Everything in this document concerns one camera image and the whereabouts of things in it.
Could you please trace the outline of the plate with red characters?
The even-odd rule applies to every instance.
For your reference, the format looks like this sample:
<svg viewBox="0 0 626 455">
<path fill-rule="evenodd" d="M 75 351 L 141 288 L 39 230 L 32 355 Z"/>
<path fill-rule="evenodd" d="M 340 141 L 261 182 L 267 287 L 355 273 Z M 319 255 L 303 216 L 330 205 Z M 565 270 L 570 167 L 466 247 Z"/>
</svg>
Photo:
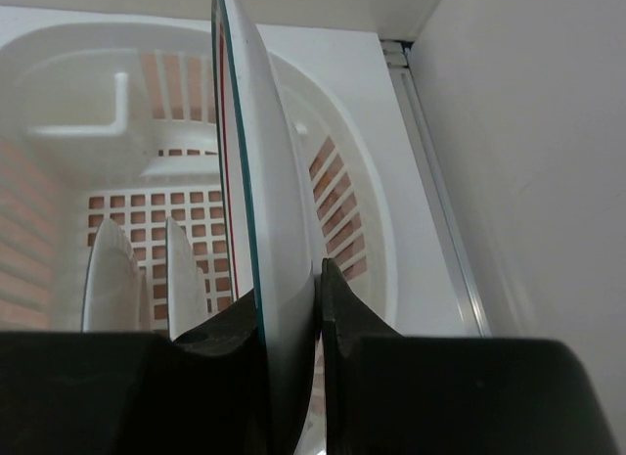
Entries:
<svg viewBox="0 0 626 455">
<path fill-rule="evenodd" d="M 212 0 L 217 143 L 230 279 L 251 292 L 268 377 L 268 450 L 292 454 L 310 396 L 315 272 L 302 166 L 262 37 L 239 0 Z"/>
</svg>

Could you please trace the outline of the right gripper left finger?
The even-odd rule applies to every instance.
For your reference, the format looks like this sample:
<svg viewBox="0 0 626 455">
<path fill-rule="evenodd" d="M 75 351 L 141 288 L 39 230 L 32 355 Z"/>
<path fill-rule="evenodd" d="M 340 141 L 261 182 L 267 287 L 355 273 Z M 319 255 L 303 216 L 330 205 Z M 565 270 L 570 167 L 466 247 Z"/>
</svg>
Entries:
<svg viewBox="0 0 626 455">
<path fill-rule="evenodd" d="M 264 454 L 266 379 L 246 295 L 171 341 L 5 332 L 5 454 Z"/>
</svg>

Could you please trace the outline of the orange sunburst plate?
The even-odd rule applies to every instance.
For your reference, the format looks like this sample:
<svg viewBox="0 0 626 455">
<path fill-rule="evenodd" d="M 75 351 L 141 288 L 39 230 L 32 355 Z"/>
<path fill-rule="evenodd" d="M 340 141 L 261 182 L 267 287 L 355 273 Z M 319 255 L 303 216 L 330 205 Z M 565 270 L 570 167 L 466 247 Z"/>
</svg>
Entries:
<svg viewBox="0 0 626 455">
<path fill-rule="evenodd" d="M 169 337 L 175 341 L 208 319 L 203 271 L 197 266 L 186 232 L 166 219 L 166 286 Z"/>
</svg>

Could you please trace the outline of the green rimmed white plate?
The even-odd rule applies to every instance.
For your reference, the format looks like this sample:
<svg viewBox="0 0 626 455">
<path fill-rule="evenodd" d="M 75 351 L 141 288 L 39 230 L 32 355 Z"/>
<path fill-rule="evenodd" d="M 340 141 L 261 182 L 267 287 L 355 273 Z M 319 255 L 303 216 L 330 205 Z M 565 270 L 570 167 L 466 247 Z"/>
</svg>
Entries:
<svg viewBox="0 0 626 455">
<path fill-rule="evenodd" d="M 116 222 L 104 219 L 87 265 L 81 331 L 139 331 L 142 280 L 127 236 Z"/>
</svg>

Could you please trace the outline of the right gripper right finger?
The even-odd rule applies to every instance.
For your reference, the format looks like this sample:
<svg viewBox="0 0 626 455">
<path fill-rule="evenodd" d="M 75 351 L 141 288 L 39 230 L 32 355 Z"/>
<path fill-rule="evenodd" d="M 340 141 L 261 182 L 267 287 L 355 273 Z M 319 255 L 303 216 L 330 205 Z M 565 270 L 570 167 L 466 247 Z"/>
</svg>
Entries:
<svg viewBox="0 0 626 455">
<path fill-rule="evenodd" d="M 614 454 L 591 381 L 563 343 L 405 337 L 321 274 L 330 454 Z"/>
</svg>

